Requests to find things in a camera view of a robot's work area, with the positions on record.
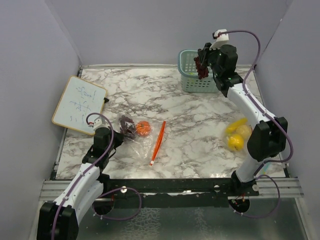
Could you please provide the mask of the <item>dark purple fake grapes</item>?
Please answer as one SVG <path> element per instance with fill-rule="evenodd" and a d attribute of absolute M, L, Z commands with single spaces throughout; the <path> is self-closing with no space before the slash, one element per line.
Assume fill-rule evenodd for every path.
<path fill-rule="evenodd" d="M 134 123 L 132 118 L 129 118 L 126 115 L 122 115 L 118 119 L 118 123 L 120 126 L 120 133 L 124 135 L 124 137 L 134 140 L 136 137 L 136 124 Z"/>

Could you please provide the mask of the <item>red fake grapes bunch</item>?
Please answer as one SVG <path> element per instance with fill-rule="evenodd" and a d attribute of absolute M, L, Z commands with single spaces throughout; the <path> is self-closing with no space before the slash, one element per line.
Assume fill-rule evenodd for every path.
<path fill-rule="evenodd" d="M 194 57 L 193 60 L 195 62 L 195 68 L 197 71 L 198 79 L 202 80 L 203 78 L 207 78 L 209 76 L 208 68 L 201 64 L 200 58 L 198 56 Z"/>

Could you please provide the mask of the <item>clear bag red zipper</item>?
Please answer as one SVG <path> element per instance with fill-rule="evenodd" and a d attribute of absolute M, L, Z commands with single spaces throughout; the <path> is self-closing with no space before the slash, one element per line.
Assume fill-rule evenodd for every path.
<path fill-rule="evenodd" d="M 120 124 L 118 119 L 122 115 L 117 117 L 119 133 Z M 119 156 L 122 159 L 152 166 L 162 144 L 167 122 L 165 120 L 158 121 L 151 118 L 130 117 L 129 115 L 125 116 L 133 119 L 135 126 L 140 121 L 149 122 L 151 126 L 151 133 L 148 136 L 139 136 L 136 132 L 135 139 L 124 137 L 124 142 L 120 147 Z"/>

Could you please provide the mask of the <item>orange fake pumpkin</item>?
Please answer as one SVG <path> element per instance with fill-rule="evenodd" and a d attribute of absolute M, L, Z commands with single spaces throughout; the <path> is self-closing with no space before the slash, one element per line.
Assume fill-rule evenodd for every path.
<path fill-rule="evenodd" d="M 136 132 L 141 137 L 148 136 L 151 131 L 152 128 L 148 121 L 140 121 L 136 124 Z"/>

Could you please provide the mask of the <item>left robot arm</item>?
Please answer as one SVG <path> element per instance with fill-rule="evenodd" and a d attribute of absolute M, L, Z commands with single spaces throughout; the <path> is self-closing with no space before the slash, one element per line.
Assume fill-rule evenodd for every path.
<path fill-rule="evenodd" d="M 75 240 L 79 225 L 97 197 L 106 197 L 111 186 L 99 180 L 109 163 L 112 151 L 124 141 L 124 135 L 109 127 L 95 130 L 93 144 L 82 159 L 71 183 L 52 202 L 45 202 L 39 211 L 37 240 Z"/>

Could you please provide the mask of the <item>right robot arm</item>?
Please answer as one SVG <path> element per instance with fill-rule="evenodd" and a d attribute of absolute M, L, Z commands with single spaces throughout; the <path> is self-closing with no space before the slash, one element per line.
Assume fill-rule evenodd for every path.
<path fill-rule="evenodd" d="M 236 47 L 223 44 L 214 49 L 211 45 L 207 42 L 197 51 L 198 56 L 194 60 L 198 76 L 206 76 L 211 70 L 217 89 L 240 109 L 253 128 L 246 144 L 247 159 L 232 173 L 231 177 L 235 180 L 229 184 L 230 191 L 240 196 L 247 191 L 247 183 L 254 180 L 263 162 L 285 149 L 288 122 L 284 117 L 276 117 L 268 111 L 249 92 L 244 79 L 236 72 Z"/>

